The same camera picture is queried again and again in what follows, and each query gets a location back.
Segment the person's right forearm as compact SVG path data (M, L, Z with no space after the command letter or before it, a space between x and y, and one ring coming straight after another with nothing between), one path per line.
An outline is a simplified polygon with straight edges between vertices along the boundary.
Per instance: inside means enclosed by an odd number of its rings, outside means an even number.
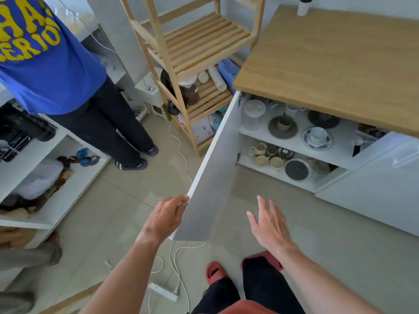
M383 314L295 246L271 251L295 282L313 314Z

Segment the person's red shirt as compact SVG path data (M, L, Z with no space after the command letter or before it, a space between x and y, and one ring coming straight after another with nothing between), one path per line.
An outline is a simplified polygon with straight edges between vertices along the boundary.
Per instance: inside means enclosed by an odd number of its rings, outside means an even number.
M240 300L217 314L278 314L257 302Z

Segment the black round plate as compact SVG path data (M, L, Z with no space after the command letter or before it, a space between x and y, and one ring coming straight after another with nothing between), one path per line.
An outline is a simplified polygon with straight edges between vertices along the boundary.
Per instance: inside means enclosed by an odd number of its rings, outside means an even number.
M285 174L294 181L305 181L311 178L312 168L303 159L294 158L285 163Z

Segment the person's right hand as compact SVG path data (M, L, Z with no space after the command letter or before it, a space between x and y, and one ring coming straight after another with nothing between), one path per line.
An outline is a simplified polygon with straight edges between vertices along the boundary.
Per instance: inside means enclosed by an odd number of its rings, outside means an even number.
M280 258L289 251L298 250L297 245L291 240L284 214L280 211L280 221L275 221L271 219L268 200L257 195L257 201L259 210L256 219L260 232L253 235L259 244L276 258Z

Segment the wooden slatted shelf rack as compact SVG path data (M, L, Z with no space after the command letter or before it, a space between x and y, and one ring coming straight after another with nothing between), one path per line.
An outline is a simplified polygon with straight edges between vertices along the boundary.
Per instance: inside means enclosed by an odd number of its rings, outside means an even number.
M173 120L191 142L196 155L200 157L201 152L210 146L214 134L198 145L192 124L226 107L233 99L233 95L227 90L219 92L213 80L209 80L209 84L198 87L203 89L203 92L199 92L199 102L187 107L182 98L179 82L206 71L210 66L215 66L222 59L229 58L244 47L253 48L261 31L266 0L233 0L254 10L254 24L251 31L223 16L220 0L194 0L160 15L153 0L144 0L145 9L149 14L149 20L144 22L134 19L127 0L120 1L165 105L172 102L180 111L185 124L182 124L177 116L174 116ZM210 3L214 4L214 10L209 14L173 31L163 32L163 24ZM160 81L162 69L169 74L175 96Z

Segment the white teacup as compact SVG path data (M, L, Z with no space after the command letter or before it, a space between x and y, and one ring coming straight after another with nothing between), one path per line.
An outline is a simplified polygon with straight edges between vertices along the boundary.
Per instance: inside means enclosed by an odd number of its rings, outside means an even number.
M312 127L308 134L308 139L315 145L325 144L328 139L328 132L321 127Z

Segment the dark bowl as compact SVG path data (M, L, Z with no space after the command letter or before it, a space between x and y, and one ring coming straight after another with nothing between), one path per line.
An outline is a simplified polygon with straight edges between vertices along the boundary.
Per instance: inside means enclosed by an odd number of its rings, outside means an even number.
M310 110L307 118L313 126L321 127L323 129L335 128L339 125L340 118L329 114L321 113L315 110Z

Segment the white cardboard box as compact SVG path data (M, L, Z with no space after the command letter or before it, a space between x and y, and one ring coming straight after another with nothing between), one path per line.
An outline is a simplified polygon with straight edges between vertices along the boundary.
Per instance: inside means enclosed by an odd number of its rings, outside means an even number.
M192 124L192 131L198 145L207 141L214 134L209 117L200 119Z

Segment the white mug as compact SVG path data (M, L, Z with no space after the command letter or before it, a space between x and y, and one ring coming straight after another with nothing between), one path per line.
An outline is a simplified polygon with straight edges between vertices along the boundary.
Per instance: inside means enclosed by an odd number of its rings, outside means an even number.
M300 107L297 105L286 104L285 114L291 117L296 116L300 112L306 111L305 107Z

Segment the black appliance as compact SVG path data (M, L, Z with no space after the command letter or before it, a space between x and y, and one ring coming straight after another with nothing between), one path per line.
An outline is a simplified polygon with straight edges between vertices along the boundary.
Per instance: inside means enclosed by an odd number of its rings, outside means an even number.
M0 118L40 142L50 141L56 135L56 128L47 121L26 111L20 111L12 105L5 104L0 107Z

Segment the white cabinet with wooden top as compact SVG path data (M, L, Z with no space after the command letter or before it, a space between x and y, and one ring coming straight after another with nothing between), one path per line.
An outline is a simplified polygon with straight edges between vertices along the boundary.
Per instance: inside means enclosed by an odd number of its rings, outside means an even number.
M294 6L280 5L234 86L339 117L340 124L388 131L381 138L419 138L419 19L322 9L300 17ZM320 189L368 161L359 153Z

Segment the blue plastic box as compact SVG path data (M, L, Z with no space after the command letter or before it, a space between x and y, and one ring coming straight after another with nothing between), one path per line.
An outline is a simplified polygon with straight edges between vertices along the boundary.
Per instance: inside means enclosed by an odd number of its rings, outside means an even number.
M227 85L227 88L232 94L235 94L236 90L233 89L233 82L236 79L240 67L234 63L230 58L224 58L218 62L218 72L223 78Z

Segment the jar with brown contents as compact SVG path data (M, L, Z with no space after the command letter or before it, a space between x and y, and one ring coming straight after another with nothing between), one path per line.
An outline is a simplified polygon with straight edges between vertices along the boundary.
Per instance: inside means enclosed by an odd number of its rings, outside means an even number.
M196 105L200 100L196 81L197 75L194 75L184 81L179 82L182 98L187 107Z

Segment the white open shelf unit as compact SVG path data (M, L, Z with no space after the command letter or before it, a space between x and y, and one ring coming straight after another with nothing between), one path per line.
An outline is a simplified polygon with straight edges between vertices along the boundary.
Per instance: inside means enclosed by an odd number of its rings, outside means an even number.
M34 238L25 246L28 249L37 247L48 237L110 160L110 157L105 153L83 141L46 115L39 115L39 117L55 126L55 137L48 142L34 139L11 162L0 162L0 203L43 159L55 159L58 156L68 157L76 155L76 152L82 148L88 148L88 155L97 155L99 161L89 167L71 164L70 169L73 171L73 175L46 201L38 212L27 218L0 214L0 227L36 229Z

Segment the blue headphones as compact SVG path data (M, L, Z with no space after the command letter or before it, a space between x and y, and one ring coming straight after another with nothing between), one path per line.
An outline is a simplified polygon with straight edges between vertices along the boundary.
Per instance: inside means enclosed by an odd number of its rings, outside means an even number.
M80 160L79 163L83 167L94 166L101 159L98 155L88 155L89 151L89 148L82 148L76 153L76 157Z

